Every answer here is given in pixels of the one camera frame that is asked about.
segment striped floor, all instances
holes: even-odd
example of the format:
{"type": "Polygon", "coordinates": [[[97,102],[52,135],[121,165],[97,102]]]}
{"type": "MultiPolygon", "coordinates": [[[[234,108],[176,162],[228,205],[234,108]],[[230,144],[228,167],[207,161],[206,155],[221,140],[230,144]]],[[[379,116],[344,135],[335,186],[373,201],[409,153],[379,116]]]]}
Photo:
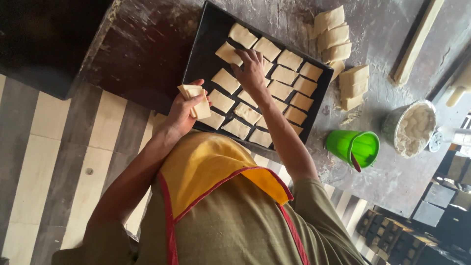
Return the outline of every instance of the striped floor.
{"type": "MultiPolygon", "coordinates": [[[[0,252],[11,265],[50,264],[52,254],[80,244],[103,192],[152,134],[151,112],[83,84],[62,101],[0,75],[0,252]]],[[[289,183],[281,164],[253,154],[289,183]]],[[[352,240],[374,253],[354,231],[373,205],[325,185],[352,240]]],[[[139,237],[150,191],[126,223],[139,237]]]]}

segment green bucket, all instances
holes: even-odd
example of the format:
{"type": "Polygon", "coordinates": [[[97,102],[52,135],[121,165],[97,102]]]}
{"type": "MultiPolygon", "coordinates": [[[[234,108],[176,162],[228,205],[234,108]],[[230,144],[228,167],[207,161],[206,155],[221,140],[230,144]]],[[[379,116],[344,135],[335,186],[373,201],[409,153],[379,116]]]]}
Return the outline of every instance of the green bucket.
{"type": "Polygon", "coordinates": [[[376,161],[380,151],[380,140],[374,132],[334,130],[327,137],[327,150],[347,162],[351,167],[351,153],[361,168],[369,167],[376,161]]]}

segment baker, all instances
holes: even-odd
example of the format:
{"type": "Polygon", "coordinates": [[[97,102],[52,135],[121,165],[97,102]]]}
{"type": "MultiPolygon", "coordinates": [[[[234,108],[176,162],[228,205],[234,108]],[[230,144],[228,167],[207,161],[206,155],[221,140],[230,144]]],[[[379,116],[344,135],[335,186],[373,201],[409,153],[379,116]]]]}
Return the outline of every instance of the baker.
{"type": "Polygon", "coordinates": [[[262,55],[236,53],[245,69],[232,65],[234,73],[262,111],[292,177],[293,195],[232,139],[190,132],[190,109],[203,96],[184,100],[179,94],[165,122],[98,202],[83,244],[56,252],[53,265],[364,264],[314,161],[274,105],[262,55]],[[123,224],[149,187],[139,250],[133,252],[123,224]]]}

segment baking tray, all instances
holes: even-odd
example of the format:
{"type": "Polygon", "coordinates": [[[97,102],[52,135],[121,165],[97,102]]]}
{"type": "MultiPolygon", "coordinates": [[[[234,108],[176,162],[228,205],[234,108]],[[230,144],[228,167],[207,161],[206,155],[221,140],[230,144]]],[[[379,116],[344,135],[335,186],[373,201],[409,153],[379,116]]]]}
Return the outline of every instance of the baking tray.
{"type": "MultiPolygon", "coordinates": [[[[308,112],[303,111],[307,113],[308,117],[306,118],[306,120],[304,120],[303,124],[301,124],[301,127],[303,128],[303,130],[301,134],[299,135],[299,138],[304,144],[306,144],[306,141],[308,140],[314,121],[316,120],[317,113],[319,112],[319,109],[321,107],[322,99],[325,96],[325,92],[327,91],[327,88],[329,86],[330,79],[332,78],[333,69],[317,61],[316,59],[310,57],[309,55],[299,51],[297,48],[290,45],[286,45],[282,43],[280,40],[266,34],[265,32],[252,27],[251,25],[231,15],[230,13],[222,10],[221,8],[219,8],[218,6],[216,6],[215,4],[209,1],[205,1],[203,5],[203,12],[201,14],[200,23],[198,25],[198,30],[196,32],[195,41],[193,43],[193,47],[190,53],[187,68],[184,72],[183,84],[188,84],[200,78],[204,79],[205,82],[203,84],[203,88],[208,91],[208,95],[214,89],[216,89],[222,94],[224,94],[225,96],[228,96],[232,100],[235,100],[234,105],[227,112],[227,114],[225,114],[224,112],[220,111],[219,109],[215,107],[211,107],[211,110],[226,117],[226,120],[222,123],[221,127],[224,126],[229,121],[231,121],[232,119],[237,119],[240,122],[244,123],[245,125],[250,126],[251,130],[245,139],[240,139],[230,134],[229,132],[222,130],[221,128],[219,128],[218,130],[215,130],[207,126],[206,124],[203,124],[198,121],[195,123],[193,128],[197,130],[205,131],[205,132],[220,133],[238,142],[254,144],[260,148],[267,149],[256,143],[249,142],[248,139],[250,138],[250,135],[256,128],[265,132],[268,132],[268,130],[258,127],[256,125],[252,126],[250,123],[246,122],[244,119],[237,116],[233,112],[234,108],[236,108],[237,105],[239,105],[239,102],[244,102],[243,100],[240,100],[237,97],[240,91],[242,91],[242,87],[239,87],[238,90],[236,90],[232,95],[230,95],[226,90],[224,90],[218,84],[211,81],[213,76],[221,68],[226,69],[232,76],[235,77],[230,65],[215,54],[216,51],[219,49],[219,47],[221,47],[221,45],[223,45],[224,42],[226,41],[236,49],[244,49],[244,47],[241,44],[228,38],[229,31],[235,22],[249,29],[249,31],[252,34],[254,34],[256,37],[258,38],[265,37],[269,39],[271,42],[273,42],[281,50],[288,49],[294,54],[302,57],[304,61],[298,68],[297,72],[299,72],[299,70],[301,69],[301,67],[304,65],[305,62],[309,62],[323,70],[323,73],[321,74],[321,76],[319,77],[317,81],[317,88],[314,91],[314,93],[312,93],[311,95],[311,99],[314,99],[314,103],[312,104],[308,112]]],[[[266,75],[267,78],[271,76],[272,72],[275,70],[276,66],[278,65],[276,63],[276,59],[272,63],[274,65],[271,68],[270,72],[268,72],[268,74],[266,75]]],[[[289,102],[291,101],[291,98],[294,96],[295,93],[296,91],[293,90],[293,92],[291,92],[288,98],[284,100],[283,102],[290,105],[289,102]]],[[[270,145],[268,150],[274,150],[273,143],[270,145]]]]}

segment wooden stick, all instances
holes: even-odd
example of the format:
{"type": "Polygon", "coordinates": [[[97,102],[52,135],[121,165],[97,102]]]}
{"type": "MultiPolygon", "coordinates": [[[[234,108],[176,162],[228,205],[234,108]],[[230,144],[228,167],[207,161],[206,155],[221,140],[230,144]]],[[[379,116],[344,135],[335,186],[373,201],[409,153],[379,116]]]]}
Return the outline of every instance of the wooden stick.
{"type": "Polygon", "coordinates": [[[435,21],[444,1],[445,0],[432,0],[427,8],[412,42],[409,45],[409,48],[407,48],[406,54],[402,58],[401,64],[394,74],[396,85],[403,86],[409,80],[409,75],[414,66],[414,62],[422,49],[423,42],[425,41],[425,38],[427,38],[430,28],[432,28],[433,22],[435,21]]]}

